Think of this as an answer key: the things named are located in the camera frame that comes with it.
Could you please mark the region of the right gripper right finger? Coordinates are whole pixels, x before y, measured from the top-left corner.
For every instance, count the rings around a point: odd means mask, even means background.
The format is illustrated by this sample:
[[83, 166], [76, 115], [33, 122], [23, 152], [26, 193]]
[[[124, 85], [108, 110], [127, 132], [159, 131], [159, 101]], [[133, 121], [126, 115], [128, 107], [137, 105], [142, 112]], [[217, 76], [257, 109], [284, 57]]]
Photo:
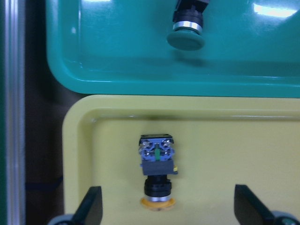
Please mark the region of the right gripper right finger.
[[240, 225], [273, 224], [273, 214], [247, 185], [235, 185], [234, 214]]

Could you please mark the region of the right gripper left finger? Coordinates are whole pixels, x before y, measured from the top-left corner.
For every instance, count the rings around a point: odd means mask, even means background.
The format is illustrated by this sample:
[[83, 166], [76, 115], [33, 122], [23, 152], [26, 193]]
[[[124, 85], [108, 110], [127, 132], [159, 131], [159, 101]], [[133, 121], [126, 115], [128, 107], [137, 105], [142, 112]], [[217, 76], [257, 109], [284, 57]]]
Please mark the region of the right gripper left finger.
[[77, 211], [72, 217], [74, 225], [100, 225], [103, 217], [102, 190], [100, 186], [90, 187]]

